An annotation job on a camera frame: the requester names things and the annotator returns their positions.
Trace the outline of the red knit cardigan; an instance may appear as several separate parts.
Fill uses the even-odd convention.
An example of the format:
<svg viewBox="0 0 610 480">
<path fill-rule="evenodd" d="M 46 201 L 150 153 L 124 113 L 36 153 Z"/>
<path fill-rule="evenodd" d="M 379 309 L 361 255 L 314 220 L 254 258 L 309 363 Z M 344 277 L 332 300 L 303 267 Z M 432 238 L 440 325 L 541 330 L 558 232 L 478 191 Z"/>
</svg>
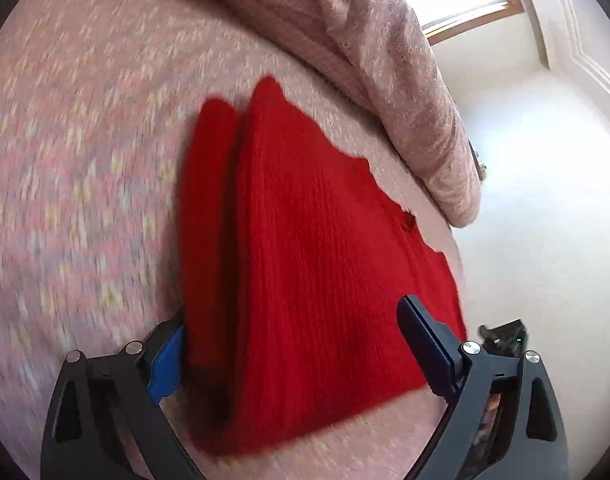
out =
<svg viewBox="0 0 610 480">
<path fill-rule="evenodd" d="M 207 100 L 178 195 L 194 444 L 254 453 L 420 388 L 405 295 L 465 335 L 447 260 L 277 81 Z"/>
</svg>

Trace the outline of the pink floral duvet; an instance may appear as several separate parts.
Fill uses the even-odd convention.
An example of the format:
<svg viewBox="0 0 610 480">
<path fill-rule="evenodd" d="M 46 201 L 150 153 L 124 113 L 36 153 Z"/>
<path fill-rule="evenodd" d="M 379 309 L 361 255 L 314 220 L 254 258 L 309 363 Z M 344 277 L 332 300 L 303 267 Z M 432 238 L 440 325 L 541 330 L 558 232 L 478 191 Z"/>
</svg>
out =
<svg viewBox="0 0 610 480">
<path fill-rule="evenodd" d="M 429 41 L 405 0 L 219 0 L 380 119 L 451 226 L 480 210 L 476 156 Z"/>
</svg>

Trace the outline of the pink floral bed sheet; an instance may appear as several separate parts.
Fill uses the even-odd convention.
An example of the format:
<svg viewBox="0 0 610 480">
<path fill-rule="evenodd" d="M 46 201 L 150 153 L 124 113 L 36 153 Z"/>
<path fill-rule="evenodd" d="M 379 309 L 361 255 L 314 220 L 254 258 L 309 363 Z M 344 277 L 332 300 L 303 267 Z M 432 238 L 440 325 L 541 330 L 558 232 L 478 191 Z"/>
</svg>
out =
<svg viewBox="0 0 610 480">
<path fill-rule="evenodd" d="M 178 308 L 174 192 L 208 96 L 270 75 L 462 277 L 442 214 L 370 115 L 214 0 L 20 0 L 0 30 L 0 441 L 29 478 L 64 356 Z"/>
</svg>

